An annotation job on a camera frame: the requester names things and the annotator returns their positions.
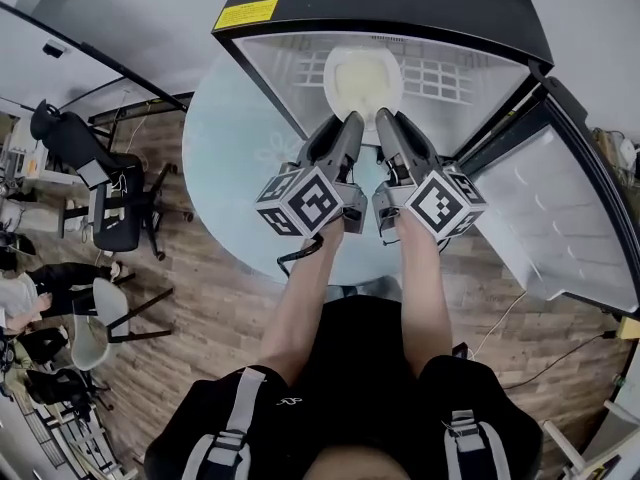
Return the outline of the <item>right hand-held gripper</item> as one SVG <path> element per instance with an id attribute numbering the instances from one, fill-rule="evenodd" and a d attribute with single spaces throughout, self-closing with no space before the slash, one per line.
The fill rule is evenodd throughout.
<path id="1" fill-rule="evenodd" d="M 406 114 L 383 107 L 375 124 L 389 175 L 372 196 L 378 233 L 405 209 L 438 241 L 464 234 L 487 209 L 470 178 Z"/>

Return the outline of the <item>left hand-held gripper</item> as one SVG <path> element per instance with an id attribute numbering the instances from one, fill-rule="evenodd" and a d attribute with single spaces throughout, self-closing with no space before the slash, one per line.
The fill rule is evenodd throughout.
<path id="1" fill-rule="evenodd" d="M 258 214 L 280 236 L 311 238 L 341 219 L 347 233 L 364 229 L 367 198 L 353 177 L 364 120 L 352 111 L 332 116 L 305 142 L 298 163 L 286 162 L 255 200 Z"/>

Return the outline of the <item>person's left forearm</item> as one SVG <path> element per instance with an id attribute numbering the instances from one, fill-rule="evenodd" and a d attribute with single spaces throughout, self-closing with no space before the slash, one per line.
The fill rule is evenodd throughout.
<path id="1" fill-rule="evenodd" d="M 329 278 L 344 236 L 335 220 L 321 231 L 322 247 L 294 262 L 287 284 L 264 331 L 258 363 L 292 384 L 307 363 L 321 319 Z"/>

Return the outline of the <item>person's right forearm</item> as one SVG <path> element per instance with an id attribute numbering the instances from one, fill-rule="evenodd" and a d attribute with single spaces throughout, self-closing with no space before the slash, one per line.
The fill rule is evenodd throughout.
<path id="1" fill-rule="evenodd" d="M 431 359 L 452 352 L 452 326 L 433 235 L 408 210 L 396 218 L 396 231 L 402 253 L 403 348 L 418 376 Z"/>

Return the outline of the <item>person's grey trouser leg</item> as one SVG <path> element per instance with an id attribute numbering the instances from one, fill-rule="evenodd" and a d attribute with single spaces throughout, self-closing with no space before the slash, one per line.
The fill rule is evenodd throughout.
<path id="1" fill-rule="evenodd" d="M 325 302 L 329 303 L 357 295 L 400 302 L 402 289 L 395 277 L 383 276 L 360 285 L 330 285 L 326 291 Z"/>

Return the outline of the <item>black office chair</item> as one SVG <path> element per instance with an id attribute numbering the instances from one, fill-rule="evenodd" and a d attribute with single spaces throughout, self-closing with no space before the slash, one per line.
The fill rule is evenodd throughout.
<path id="1" fill-rule="evenodd" d="M 85 217 L 92 227 L 94 245 L 114 253 L 136 250 L 145 232 L 154 257 L 165 259 L 156 238 L 162 219 L 157 199 L 166 176 L 178 172 L 177 165 L 164 164 L 154 182 L 148 184 L 139 157 L 108 150 L 81 117 L 60 112 L 45 100 L 33 113 L 30 132 L 72 168 L 90 192 L 88 205 L 62 211 L 60 228 L 68 219 Z"/>

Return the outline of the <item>person's black shirt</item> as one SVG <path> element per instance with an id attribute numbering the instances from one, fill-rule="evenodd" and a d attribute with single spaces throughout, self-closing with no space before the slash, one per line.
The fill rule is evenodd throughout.
<path id="1" fill-rule="evenodd" d="M 195 382 L 144 469 L 148 480 L 303 480 L 336 445 L 378 448 L 410 480 L 534 480 L 542 433 L 483 364 L 444 355 L 414 375 L 399 304 L 352 296 L 324 306 L 292 384 L 260 365 Z"/>

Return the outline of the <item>white chair with black legs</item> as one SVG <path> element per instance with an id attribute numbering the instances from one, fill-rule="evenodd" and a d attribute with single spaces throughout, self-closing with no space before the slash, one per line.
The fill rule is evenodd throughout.
<path id="1" fill-rule="evenodd" d="M 104 363 L 123 343 L 172 334 L 171 329 L 146 333 L 131 330 L 133 318 L 174 293 L 174 289 L 169 288 L 139 307 L 130 309 L 127 297 L 119 286 L 134 278 L 134 274 L 115 282 L 96 278 L 91 287 L 75 291 L 72 301 L 74 338 L 71 359 L 80 371 L 89 372 Z"/>

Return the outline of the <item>black-framed whiteboard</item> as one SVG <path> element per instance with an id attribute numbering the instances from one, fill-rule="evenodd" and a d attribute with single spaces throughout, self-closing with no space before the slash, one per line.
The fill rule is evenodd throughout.
<path id="1" fill-rule="evenodd" d="M 47 41 L 66 48 L 58 59 Z M 174 95 L 88 43 L 78 43 L 0 1 L 0 111 L 21 117 L 41 101 L 88 119 L 119 106 L 160 100 L 185 112 Z"/>

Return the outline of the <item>white frame furniture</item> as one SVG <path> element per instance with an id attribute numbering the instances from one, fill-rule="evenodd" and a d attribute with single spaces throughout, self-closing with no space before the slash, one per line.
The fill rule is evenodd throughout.
<path id="1" fill-rule="evenodd" d="M 610 400 L 604 408 L 607 414 L 583 452 L 544 422 L 544 432 L 568 461 L 559 480 L 640 480 L 640 418 Z"/>

